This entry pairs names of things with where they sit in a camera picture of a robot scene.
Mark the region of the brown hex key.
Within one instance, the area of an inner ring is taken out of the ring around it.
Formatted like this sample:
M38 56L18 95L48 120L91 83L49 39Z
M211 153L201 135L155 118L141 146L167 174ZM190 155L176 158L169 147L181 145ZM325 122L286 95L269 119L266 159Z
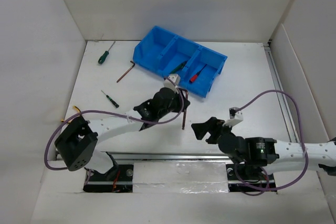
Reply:
M188 101L188 91L186 89L181 89L182 94L184 95L184 98L186 101ZM182 121L182 130L185 130L186 125L186 115L187 115L187 108L183 110L183 121Z
M122 74L122 76L116 81L116 83L119 83L135 67L134 61L131 60L130 63L131 67L125 73Z

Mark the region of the red-handled screwdriver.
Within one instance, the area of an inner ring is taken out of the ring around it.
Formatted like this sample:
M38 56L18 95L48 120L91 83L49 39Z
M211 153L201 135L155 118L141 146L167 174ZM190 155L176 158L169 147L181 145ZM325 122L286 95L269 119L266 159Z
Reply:
M201 74L201 72L203 71L203 69L206 67L207 65L204 65L195 75L193 75L190 79L189 79L189 83L194 83L196 81L196 79L198 78L198 76Z

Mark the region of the green-handled cutting pliers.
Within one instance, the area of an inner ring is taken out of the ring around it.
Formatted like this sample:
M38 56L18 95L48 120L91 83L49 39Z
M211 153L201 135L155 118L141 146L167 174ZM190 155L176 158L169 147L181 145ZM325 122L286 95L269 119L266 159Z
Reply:
M182 70L185 65L187 64L187 61L183 61L182 63L180 63L178 66L176 66L171 72L170 74L175 74L177 73L178 71Z

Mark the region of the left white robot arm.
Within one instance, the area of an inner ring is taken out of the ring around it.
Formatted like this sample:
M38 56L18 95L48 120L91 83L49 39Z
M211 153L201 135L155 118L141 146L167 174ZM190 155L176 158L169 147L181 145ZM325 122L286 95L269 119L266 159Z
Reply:
M113 156L97 146L116 136L146 130L170 113L184 112L190 105L181 89L161 88L153 98L126 114L87 121L82 115L71 120L55 140L55 147L70 172L79 169L98 173L105 180L115 179L119 165Z

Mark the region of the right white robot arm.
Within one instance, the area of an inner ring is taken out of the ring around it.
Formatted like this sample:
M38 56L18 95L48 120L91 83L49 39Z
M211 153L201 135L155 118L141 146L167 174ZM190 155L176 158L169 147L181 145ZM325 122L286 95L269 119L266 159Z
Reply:
M243 138L232 132L233 126L241 119L227 121L211 117L204 123L193 123L192 130L197 140L206 139L215 144L234 164L243 163L243 174L255 178L263 167L268 174L303 170L322 172L335 176L335 141L318 144L306 144L305 150L299 143L290 143L273 138Z

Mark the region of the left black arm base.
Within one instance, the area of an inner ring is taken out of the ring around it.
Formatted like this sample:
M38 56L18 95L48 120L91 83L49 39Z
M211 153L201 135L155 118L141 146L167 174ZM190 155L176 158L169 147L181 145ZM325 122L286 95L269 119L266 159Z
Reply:
M112 157L112 172L100 174L88 172L83 190L86 193L132 193L134 164L122 161L118 164Z

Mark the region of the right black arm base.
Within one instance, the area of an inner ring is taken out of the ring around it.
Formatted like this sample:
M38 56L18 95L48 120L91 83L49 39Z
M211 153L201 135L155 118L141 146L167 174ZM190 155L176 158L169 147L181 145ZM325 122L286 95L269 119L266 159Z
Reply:
M237 172L242 180L244 180L246 183L251 184L253 186L265 188L266 185L268 185L269 188L276 187L274 176L269 175L269 183L267 183L267 177L262 173L261 170L248 172L244 164L238 164ZM247 196L260 196L261 194L264 193L263 191L255 190L243 184L238 179L235 173L235 164L227 164L226 173L227 173L227 179L228 179L228 192L229 193L242 193Z

